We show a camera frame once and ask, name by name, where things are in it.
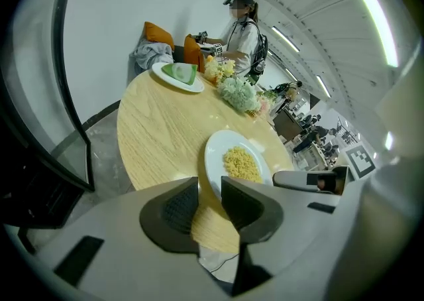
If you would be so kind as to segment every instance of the round wooden table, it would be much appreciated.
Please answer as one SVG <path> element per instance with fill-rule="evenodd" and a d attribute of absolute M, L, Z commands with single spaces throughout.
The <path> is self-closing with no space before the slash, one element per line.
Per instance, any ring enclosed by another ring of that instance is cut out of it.
<path fill-rule="evenodd" d="M 206 177 L 208 138 L 218 130 L 234 130 L 256 146 L 272 174 L 293 166 L 266 118 L 237 113 L 212 84 L 197 76 L 205 84 L 201 93 L 175 88 L 151 71 L 137 76 L 119 105 L 119 150 L 136 190 L 198 176 L 199 207 L 191 236 L 204 247 L 238 253 L 239 235 Z"/>

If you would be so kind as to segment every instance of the green cake slice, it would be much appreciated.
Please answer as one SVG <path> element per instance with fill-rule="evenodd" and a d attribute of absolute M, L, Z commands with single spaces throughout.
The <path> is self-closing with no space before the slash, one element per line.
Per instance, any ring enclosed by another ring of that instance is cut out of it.
<path fill-rule="evenodd" d="M 190 86 L 196 78 L 197 65 L 186 63 L 167 64 L 162 67 L 162 70 L 168 76 Z"/>

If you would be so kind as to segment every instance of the ceiling light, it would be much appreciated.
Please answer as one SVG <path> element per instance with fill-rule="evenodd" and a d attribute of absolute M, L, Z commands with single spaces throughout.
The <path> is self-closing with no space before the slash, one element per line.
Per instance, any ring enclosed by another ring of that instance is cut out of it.
<path fill-rule="evenodd" d="M 291 40 L 284 35 L 280 30 L 278 30 L 276 27 L 272 27 L 272 30 L 280 36 L 282 39 L 284 39 L 296 52 L 299 52 L 299 49 L 296 48 L 296 46 L 291 42 Z"/>
<path fill-rule="evenodd" d="M 387 150 L 390 150 L 392 148 L 392 145 L 393 145 L 393 136 L 391 132 L 388 132 L 386 136 L 386 143 L 384 144 L 384 146 L 386 147 Z"/>
<path fill-rule="evenodd" d="M 386 55 L 386 62 L 388 65 L 397 68 L 398 55 L 396 54 L 395 42 L 390 30 L 387 18 L 384 15 L 383 9 L 378 0 L 363 0 L 366 8 L 371 14 L 372 20 L 376 25 L 378 34 L 380 35 L 381 43 L 383 44 L 384 54 Z"/>
<path fill-rule="evenodd" d="M 323 82 L 323 80 L 321 79 L 321 77 L 320 77 L 320 76 L 317 76 L 317 78 L 318 78 L 318 82 L 319 82 L 319 83 L 321 84 L 321 86 L 323 87 L 323 89 L 324 89 L 325 93 L 327 94 L 327 96 L 329 96 L 329 98 L 331 98 L 330 93 L 329 93 L 329 91 L 327 90 L 327 88 L 325 87 L 324 82 Z"/>
<path fill-rule="evenodd" d="M 293 74 L 286 68 L 287 73 L 294 78 L 295 81 L 297 81 L 297 78 L 295 76 L 293 76 Z"/>

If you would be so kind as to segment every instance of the orange cushion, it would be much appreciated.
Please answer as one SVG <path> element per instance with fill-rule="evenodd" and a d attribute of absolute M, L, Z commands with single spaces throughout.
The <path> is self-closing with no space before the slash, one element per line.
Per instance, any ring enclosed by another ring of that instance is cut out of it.
<path fill-rule="evenodd" d="M 171 46 L 172 51 L 174 51 L 174 40 L 172 39 L 172 36 L 164 29 L 161 29 L 151 22 L 145 22 L 144 31 L 146 33 L 146 39 L 149 42 L 166 43 Z"/>
<path fill-rule="evenodd" d="M 190 34 L 184 40 L 184 63 L 195 64 L 197 71 L 205 72 L 205 58 L 200 51 L 200 46 Z"/>

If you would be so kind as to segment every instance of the plate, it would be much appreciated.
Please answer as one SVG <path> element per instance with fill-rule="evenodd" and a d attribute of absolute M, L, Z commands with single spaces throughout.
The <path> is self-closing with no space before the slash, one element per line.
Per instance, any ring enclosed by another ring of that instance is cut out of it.
<path fill-rule="evenodd" d="M 221 199 L 221 177 L 228 176 L 224 167 L 224 154 L 231 148 L 242 147 L 252 155 L 263 184 L 273 186 L 268 165 L 257 148 L 239 133 L 220 130 L 210 136 L 205 148 L 205 167 L 207 179 L 219 199 Z"/>
<path fill-rule="evenodd" d="M 152 66 L 152 70 L 154 74 L 157 75 L 159 78 L 162 78 L 166 83 L 171 84 L 172 86 L 175 86 L 177 88 L 190 91 L 190 92 L 202 92 L 205 89 L 205 86 L 203 85 L 202 81 L 199 78 L 197 78 L 198 76 L 197 74 L 196 74 L 196 78 L 194 79 L 194 83 L 190 86 L 186 83 L 180 82 L 176 80 L 175 78 L 165 74 L 162 71 L 162 67 L 167 64 L 169 63 L 160 62 L 160 63 L 155 63 Z"/>

